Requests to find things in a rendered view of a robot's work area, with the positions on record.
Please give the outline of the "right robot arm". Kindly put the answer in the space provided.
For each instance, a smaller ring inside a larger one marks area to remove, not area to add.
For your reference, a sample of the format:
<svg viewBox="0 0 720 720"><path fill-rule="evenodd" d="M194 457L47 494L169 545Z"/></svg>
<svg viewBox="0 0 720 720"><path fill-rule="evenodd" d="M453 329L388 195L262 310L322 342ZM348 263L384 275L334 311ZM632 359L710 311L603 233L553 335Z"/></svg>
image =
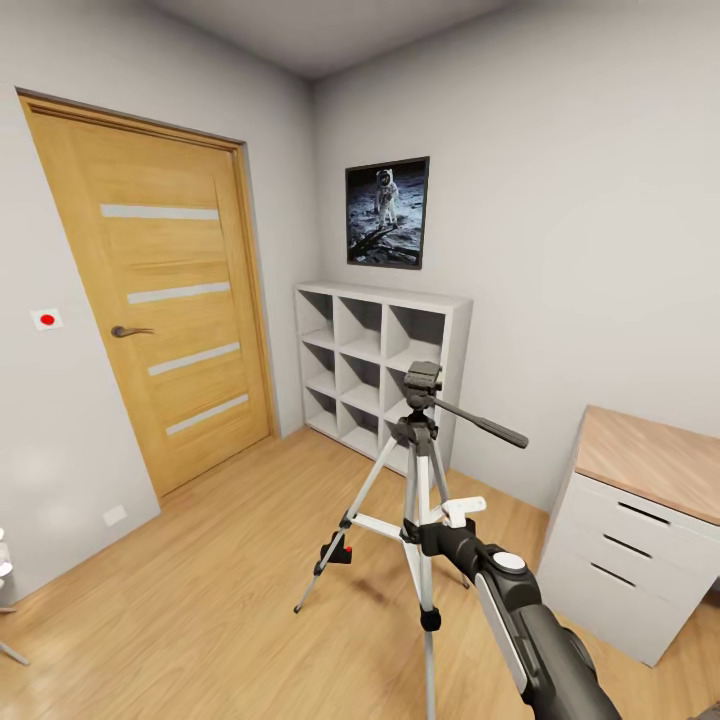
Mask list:
<svg viewBox="0 0 720 720"><path fill-rule="evenodd" d="M535 720L623 720L601 689L596 667L581 638L543 605L527 563L479 541L465 513L486 511L482 497L449 499L436 523L403 527L427 557L446 555L476 587L489 627L525 705Z"/></svg>

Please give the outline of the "camera tripod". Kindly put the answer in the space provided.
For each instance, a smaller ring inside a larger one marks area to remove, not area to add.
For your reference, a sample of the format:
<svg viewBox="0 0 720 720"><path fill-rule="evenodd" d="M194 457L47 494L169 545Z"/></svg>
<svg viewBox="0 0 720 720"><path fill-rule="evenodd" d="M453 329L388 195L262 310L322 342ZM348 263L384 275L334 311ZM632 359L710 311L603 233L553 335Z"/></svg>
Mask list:
<svg viewBox="0 0 720 720"><path fill-rule="evenodd" d="M395 425L391 438L388 440L386 447L380 454L378 461L375 463L373 470L367 477L363 488L357 495L353 506L345 513L345 516L339 523L340 531L334 534L331 541L332 546L324 556L324 562L317 561L313 575L315 578L311 581L307 591L312 589L315 581L326 567L326 560L330 558L330 554L334 552L340 536L344 534L345 529L350 529L351 525L361 525L396 539L403 544L405 555L410 567L410 572L415 584L417 597L420 603L421 618L420 622L424 629L425 640L425 671L426 671L426 698L427 698L427 720L435 720L435 692L434 692L434 665L433 665L433 631L438 631L441 626L441 614L439 608L433 605L432 596L432 567L431 557L427 557L422 549L413 545L410 537L408 537L405 527L397 527L379 519L373 519L368 515L357 513L365 495L369 492L373 481L385 464L387 457L393 450L395 443L399 437L404 436L409 441L409 458L408 471L405 493L404 518L407 518L415 525L424 525L427 523L436 523L445 517L445 513L441 509L442 503L449 500L449 492L447 489L445 474L443 471L441 456L439 453L437 435L439 427L435 425L433 419L429 419L424 414L424 410L429 405L438 405L455 415L461 416L470 422L473 422L478 428L497 436L518 448L526 449L529 444L529 438L523 434L518 434L514 430L510 430L505 426L500 426L487 418L480 418L468 414L450 403L445 403L441 399L437 399L437 391L442 391L441 381L437 381L439 371L443 367L431 361L413 361L408 370L407 376L404 378L404 384L407 385L406 402L409 407L413 408L413 413L408 417L402 416ZM428 476L428 456L431 456L439 493L441 496L441 504L432 511L429 507L429 476Z"/></svg>

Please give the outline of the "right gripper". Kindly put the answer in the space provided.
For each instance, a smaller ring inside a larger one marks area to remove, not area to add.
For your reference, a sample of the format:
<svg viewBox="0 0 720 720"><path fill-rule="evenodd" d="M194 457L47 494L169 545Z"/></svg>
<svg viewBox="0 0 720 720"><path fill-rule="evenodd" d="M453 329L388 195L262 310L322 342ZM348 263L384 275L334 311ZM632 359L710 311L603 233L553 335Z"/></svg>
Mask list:
<svg viewBox="0 0 720 720"><path fill-rule="evenodd" d="M462 544L469 539L477 539L476 522L470 517L466 518L466 526L460 528L451 528L443 525L443 519L436 523L427 523L424 525L415 525L407 518L403 519L403 527L407 530L408 537L413 545L422 549L427 557L436 557L437 555L446 555L452 564L458 567L458 551ZM462 570L460 570L462 573Z"/></svg>

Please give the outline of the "digital camera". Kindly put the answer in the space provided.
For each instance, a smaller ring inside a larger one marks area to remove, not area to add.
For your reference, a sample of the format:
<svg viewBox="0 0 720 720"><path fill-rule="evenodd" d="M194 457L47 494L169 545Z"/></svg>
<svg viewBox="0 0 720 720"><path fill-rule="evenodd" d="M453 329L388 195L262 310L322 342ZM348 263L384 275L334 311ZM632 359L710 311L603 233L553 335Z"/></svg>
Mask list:
<svg viewBox="0 0 720 720"><path fill-rule="evenodd" d="M326 560L326 562L331 563L344 563L349 564L352 561L352 549L351 548L344 548L344 542L345 542L345 534L342 534L340 536L340 540L338 540L338 544L336 544L336 548L334 548L334 552L330 554L330 558ZM330 546L332 546L332 543L329 543L328 545L323 545L320 556L321 560L320 562L324 562L324 556L326 556L326 552L330 550Z"/></svg>

